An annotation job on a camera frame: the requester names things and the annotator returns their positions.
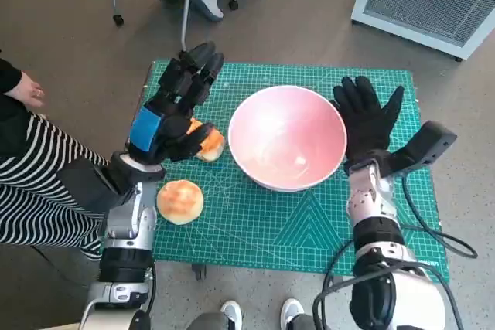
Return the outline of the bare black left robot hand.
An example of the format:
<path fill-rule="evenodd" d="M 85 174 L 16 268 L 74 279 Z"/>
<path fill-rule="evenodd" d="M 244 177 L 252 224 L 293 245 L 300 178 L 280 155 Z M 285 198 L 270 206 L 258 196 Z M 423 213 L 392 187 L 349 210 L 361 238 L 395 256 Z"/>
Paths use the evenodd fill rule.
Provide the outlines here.
<path fill-rule="evenodd" d="M 144 165 L 192 158 L 213 130 L 211 123 L 190 130 L 194 107 L 210 96 L 210 88 L 224 64 L 214 42 L 199 44 L 171 59 L 159 78 L 159 88 L 134 119 L 129 155 Z"/>

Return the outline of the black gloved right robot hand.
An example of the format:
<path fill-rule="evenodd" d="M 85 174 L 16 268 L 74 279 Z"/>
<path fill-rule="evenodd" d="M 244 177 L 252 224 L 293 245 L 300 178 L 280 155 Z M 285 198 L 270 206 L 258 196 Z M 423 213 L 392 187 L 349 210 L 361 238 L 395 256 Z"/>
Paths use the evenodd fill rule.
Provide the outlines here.
<path fill-rule="evenodd" d="M 372 151 L 387 151 L 392 129 L 401 111 L 405 89 L 397 87 L 381 106 L 368 77 L 343 77 L 333 88 L 332 105 L 346 127 L 346 158 L 362 159 Z"/>

